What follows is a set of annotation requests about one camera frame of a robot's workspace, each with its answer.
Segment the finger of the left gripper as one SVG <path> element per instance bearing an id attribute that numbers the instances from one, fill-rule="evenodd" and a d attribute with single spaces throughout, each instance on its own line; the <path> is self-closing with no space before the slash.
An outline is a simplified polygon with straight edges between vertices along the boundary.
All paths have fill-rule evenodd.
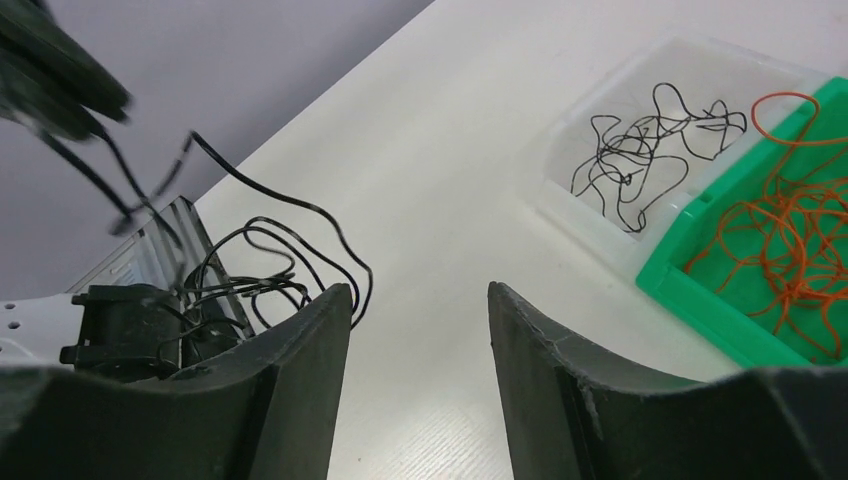
<path id="1" fill-rule="evenodd" d="M 97 115 L 129 121 L 126 88 L 57 23 L 44 1 L 1 3 L 1 117 L 87 141 Z"/>

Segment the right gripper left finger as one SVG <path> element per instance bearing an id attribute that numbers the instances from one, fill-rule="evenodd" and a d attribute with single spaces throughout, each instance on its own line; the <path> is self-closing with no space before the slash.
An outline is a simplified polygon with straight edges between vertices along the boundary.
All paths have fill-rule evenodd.
<path id="1" fill-rule="evenodd" d="M 323 479 L 347 358 L 342 284 L 164 380 L 1 371 L 5 479 Z"/>

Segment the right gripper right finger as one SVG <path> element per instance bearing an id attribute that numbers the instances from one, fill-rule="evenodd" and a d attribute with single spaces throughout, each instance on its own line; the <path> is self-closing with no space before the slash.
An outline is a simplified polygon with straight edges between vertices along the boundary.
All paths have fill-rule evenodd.
<path id="1" fill-rule="evenodd" d="M 624 358 L 508 285 L 488 318 L 517 479 L 843 479 L 847 372 L 758 367 L 710 382 Z"/>

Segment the green plastic bin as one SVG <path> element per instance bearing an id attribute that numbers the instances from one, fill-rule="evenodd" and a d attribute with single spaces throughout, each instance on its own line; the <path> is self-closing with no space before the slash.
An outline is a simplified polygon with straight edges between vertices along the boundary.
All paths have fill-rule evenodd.
<path id="1" fill-rule="evenodd" d="M 847 363 L 847 82 L 800 100 L 684 208 L 636 279 L 745 367 Z"/>

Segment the clear plastic bin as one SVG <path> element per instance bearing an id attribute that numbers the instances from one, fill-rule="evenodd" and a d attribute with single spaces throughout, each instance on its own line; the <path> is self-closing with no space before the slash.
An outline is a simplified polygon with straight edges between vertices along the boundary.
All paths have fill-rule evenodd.
<path id="1" fill-rule="evenodd" d="M 541 142 L 537 210 L 634 279 L 671 224 L 829 80 L 810 68 L 674 32 L 618 65 Z"/>

